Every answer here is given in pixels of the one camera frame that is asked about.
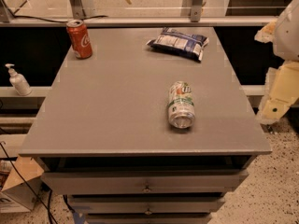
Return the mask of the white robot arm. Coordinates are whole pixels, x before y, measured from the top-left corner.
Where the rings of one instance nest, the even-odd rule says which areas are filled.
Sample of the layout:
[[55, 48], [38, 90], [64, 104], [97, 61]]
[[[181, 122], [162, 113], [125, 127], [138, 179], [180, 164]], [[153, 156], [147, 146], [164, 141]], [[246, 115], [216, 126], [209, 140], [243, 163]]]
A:
[[261, 124], [269, 125], [278, 122], [299, 99], [299, 0], [292, 0], [254, 39], [271, 42], [274, 54], [284, 60], [279, 68], [268, 69], [256, 115]]

